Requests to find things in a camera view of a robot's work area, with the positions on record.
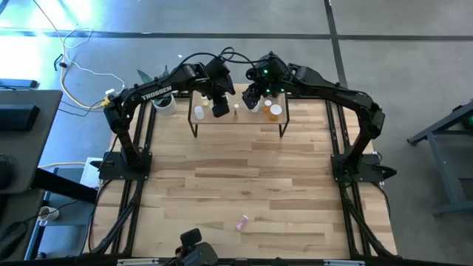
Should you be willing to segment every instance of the small white bottle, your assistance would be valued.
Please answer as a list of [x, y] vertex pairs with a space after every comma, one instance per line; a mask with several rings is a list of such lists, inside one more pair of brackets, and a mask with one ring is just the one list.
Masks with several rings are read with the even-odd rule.
[[202, 107], [200, 107], [200, 106], [195, 106], [195, 108], [194, 108], [194, 113], [195, 113], [195, 117], [196, 117], [198, 120], [204, 119], [204, 110], [202, 109]]

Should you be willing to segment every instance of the wooden tabletop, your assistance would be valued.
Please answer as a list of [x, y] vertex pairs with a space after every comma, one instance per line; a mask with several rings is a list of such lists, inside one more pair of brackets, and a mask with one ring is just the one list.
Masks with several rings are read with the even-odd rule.
[[[222, 117], [214, 117], [212, 115], [211, 106], [203, 106], [204, 100], [201, 97], [199, 92], [195, 92], [192, 95], [192, 107], [191, 107], [191, 122], [193, 124], [284, 124], [287, 122], [286, 114], [286, 94], [281, 93], [278, 95], [277, 99], [261, 99], [259, 101], [259, 111], [257, 113], [251, 112], [251, 110], [246, 107], [242, 99], [242, 93], [248, 88], [247, 84], [235, 84], [235, 95], [227, 95], [228, 106], [230, 107], [230, 112]], [[277, 121], [271, 121], [269, 119], [269, 114], [263, 111], [265, 100], [270, 100], [272, 104], [278, 104], [282, 107], [282, 113], [279, 116]], [[237, 116], [234, 115], [234, 104], [238, 104], [238, 113]], [[198, 120], [194, 113], [194, 108], [196, 106], [201, 106], [204, 111], [204, 119]]]
[[[171, 257], [180, 234], [198, 227], [221, 258], [349, 257], [340, 195], [330, 170], [332, 145], [323, 100], [290, 100], [290, 125], [282, 139], [273, 125], [207, 125], [194, 138], [188, 103], [179, 100], [174, 115], [156, 117], [152, 172], [143, 191], [133, 256]], [[345, 116], [354, 141], [356, 115], [345, 110]], [[145, 133], [143, 127], [141, 146]], [[359, 186], [368, 225], [396, 253], [383, 194], [372, 184]], [[103, 192], [93, 246], [117, 219], [122, 189], [123, 181], [115, 180]], [[249, 222], [240, 233], [236, 225], [243, 215]], [[359, 230], [353, 228], [361, 252]], [[127, 232], [128, 224], [120, 248]]]

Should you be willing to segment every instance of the small pink object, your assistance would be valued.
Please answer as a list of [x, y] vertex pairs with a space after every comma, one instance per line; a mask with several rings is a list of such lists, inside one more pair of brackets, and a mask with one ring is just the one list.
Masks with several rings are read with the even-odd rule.
[[236, 229], [241, 232], [247, 223], [248, 216], [243, 215], [243, 218], [238, 222], [238, 225], [236, 225]]

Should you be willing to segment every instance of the concrete floor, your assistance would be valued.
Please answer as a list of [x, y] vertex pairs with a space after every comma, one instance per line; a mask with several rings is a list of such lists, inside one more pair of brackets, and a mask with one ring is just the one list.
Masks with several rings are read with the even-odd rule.
[[[39, 1], [60, 30], [92, 27], [125, 33], [301, 33], [329, 34], [323, 0], [59, 0]], [[338, 34], [473, 35], [469, 0], [332, 0]], [[10, 0], [1, 27], [51, 29], [28, 0]], [[174, 67], [179, 55], [218, 53], [233, 46], [250, 58], [269, 50], [287, 62], [307, 65], [337, 81], [331, 40], [223, 38], [91, 38], [70, 52], [83, 67], [112, 72], [128, 85], [139, 83], [136, 69], [150, 75]], [[434, 262], [473, 263], [473, 214], [439, 219], [431, 213], [446, 203], [440, 176], [426, 143], [405, 139], [454, 107], [473, 98], [473, 43], [470, 41], [340, 41], [349, 88], [368, 92], [387, 114], [383, 134], [374, 142], [383, 164], [398, 170], [386, 182], [392, 229], [401, 256]], [[57, 38], [0, 34], [3, 78], [32, 78], [41, 89], [60, 89], [52, 62], [61, 53]], [[207, 62], [209, 58], [196, 58]], [[231, 65], [236, 83], [246, 82], [245, 66]], [[66, 85], [91, 104], [121, 84], [72, 67]], [[76, 111], [62, 106], [69, 111]], [[41, 163], [100, 157], [110, 131], [102, 114], [86, 118], [59, 112]]]

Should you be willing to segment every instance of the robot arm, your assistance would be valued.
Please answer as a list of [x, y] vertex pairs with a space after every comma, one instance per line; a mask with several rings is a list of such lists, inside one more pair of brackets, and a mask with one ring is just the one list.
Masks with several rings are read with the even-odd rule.
[[221, 58], [214, 58], [207, 65], [180, 64], [168, 76], [124, 89], [119, 95], [109, 95], [110, 103], [104, 108], [110, 129], [117, 134], [122, 145], [121, 157], [128, 167], [140, 169], [143, 160], [129, 135], [130, 123], [135, 109], [141, 103], [154, 100], [168, 92], [194, 90], [214, 101], [212, 112], [220, 117], [229, 112], [226, 92], [234, 95], [233, 82], [227, 66]]
[[395, 174], [391, 168], [380, 166], [376, 155], [362, 154], [368, 143], [381, 134], [385, 116], [369, 95], [345, 89], [339, 83], [326, 81], [317, 71], [309, 67], [286, 65], [272, 52], [259, 61], [254, 68], [246, 72], [246, 77], [253, 81], [242, 97], [249, 109], [255, 107], [261, 96], [276, 96], [284, 92], [290, 92], [295, 96], [320, 96], [352, 109], [358, 116], [360, 133], [345, 153], [334, 154], [332, 164], [336, 181], [351, 182], [365, 178], [367, 181], [378, 182]]

